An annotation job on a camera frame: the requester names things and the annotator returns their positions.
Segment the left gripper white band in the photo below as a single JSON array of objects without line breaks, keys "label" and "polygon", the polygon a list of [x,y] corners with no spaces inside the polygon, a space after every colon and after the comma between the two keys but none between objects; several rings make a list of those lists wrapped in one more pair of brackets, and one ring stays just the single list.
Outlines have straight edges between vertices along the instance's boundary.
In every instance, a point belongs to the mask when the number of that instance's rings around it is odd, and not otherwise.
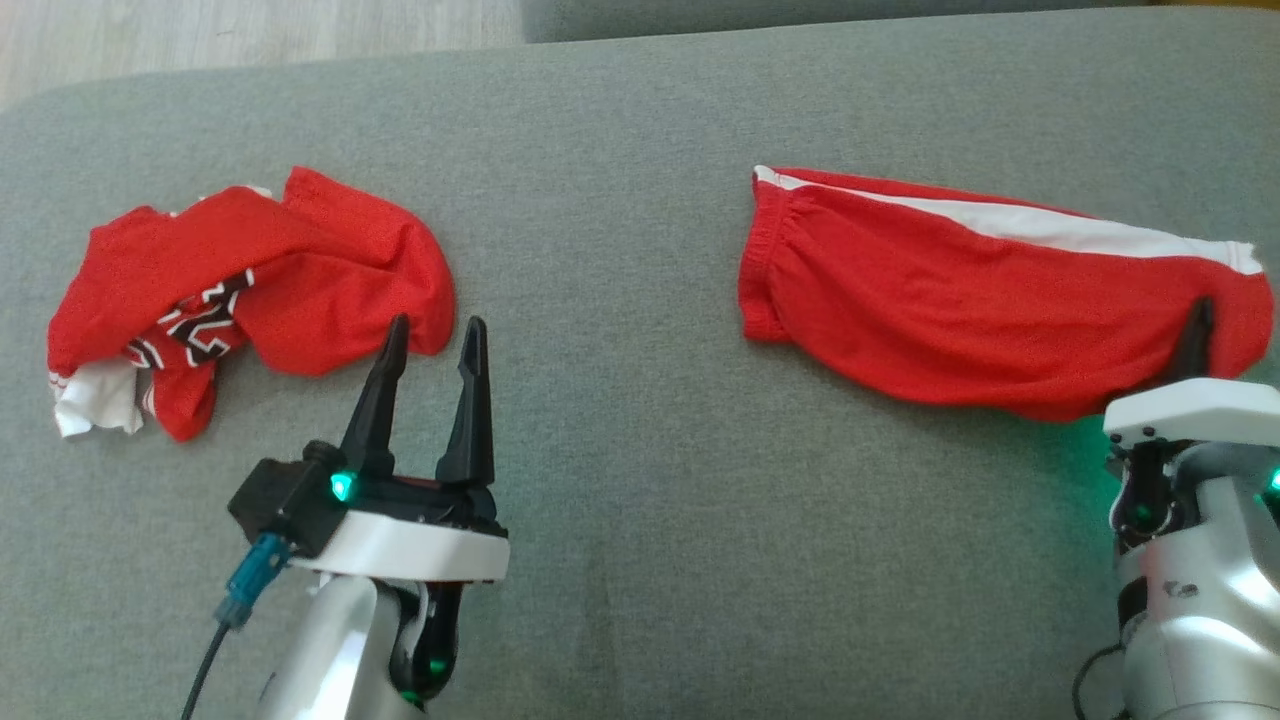
[{"label": "left gripper white band", "polygon": [[[361,389],[340,451],[344,473],[326,492],[288,510],[292,564],[332,575],[425,583],[493,583],[506,578],[509,541],[492,527],[456,514],[430,515],[428,482],[392,477],[396,396],[410,352],[410,318],[396,315]],[[462,389],[445,452],[443,486],[480,488],[495,482],[488,328],[471,316],[458,370]],[[379,479],[374,482],[361,480]]]}]

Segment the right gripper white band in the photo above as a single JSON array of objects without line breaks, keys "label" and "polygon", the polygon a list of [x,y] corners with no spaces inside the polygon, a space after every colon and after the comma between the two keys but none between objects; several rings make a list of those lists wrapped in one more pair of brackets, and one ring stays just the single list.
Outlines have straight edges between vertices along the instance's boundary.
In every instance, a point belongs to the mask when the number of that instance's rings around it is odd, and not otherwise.
[{"label": "right gripper white band", "polygon": [[1166,383],[1114,400],[1102,432],[1124,448],[1151,439],[1279,446],[1279,391],[1211,375],[1213,299],[1197,299],[1166,366]]}]

